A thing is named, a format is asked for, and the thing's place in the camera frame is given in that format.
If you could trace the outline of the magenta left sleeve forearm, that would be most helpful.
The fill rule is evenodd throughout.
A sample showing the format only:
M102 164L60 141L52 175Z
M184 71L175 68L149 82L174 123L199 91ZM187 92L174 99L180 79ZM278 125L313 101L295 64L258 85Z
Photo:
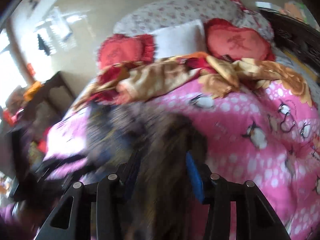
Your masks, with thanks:
M22 224L13 215L14 207L14 203L1 207L1 239L34 239L37 229L24 229Z

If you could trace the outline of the person's left hand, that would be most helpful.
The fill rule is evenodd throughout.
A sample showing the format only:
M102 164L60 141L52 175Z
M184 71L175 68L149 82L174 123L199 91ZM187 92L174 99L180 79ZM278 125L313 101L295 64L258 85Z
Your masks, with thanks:
M45 210L31 208L25 200L15 204L12 214L22 228L28 231L40 228L47 217Z

